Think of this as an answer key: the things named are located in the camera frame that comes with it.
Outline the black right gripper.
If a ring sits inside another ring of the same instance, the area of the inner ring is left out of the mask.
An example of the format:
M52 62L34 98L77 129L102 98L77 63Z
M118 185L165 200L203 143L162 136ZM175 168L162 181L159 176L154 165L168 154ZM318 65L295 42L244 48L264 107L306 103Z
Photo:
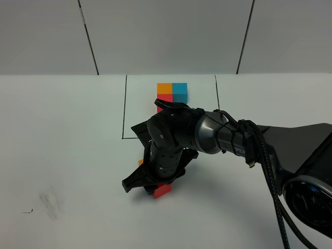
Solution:
M126 192L144 187L152 195L159 184L171 184L185 174L186 165L196 159L198 152L190 148L167 151L156 147L144 149L143 164L122 181Z

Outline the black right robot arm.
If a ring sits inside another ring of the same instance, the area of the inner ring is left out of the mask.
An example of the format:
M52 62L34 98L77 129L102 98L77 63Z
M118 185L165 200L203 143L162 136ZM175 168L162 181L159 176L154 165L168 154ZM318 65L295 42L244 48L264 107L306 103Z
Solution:
M171 183L198 153L230 152L253 166L262 149L249 121L200 108L163 110L132 127L144 145L144 163L123 180L125 191ZM331 125L297 128L258 126L278 195L307 226L331 234Z

